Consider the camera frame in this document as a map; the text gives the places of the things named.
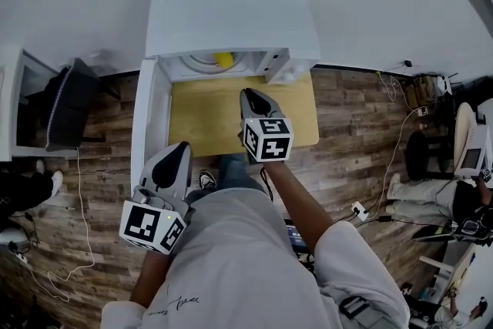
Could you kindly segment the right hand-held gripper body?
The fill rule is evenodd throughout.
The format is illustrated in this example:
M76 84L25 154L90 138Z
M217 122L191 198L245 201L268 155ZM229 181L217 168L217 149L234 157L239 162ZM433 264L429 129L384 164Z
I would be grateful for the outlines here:
M241 142L250 164L288 160L293 127L288 118L246 118L241 121Z

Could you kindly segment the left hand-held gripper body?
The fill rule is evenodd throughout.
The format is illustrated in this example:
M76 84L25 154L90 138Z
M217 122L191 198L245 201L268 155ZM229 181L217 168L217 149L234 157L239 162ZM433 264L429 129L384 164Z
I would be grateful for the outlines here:
M194 213L195 209L183 200L165 199L138 186L123 204L119 236L136 247L170 254Z

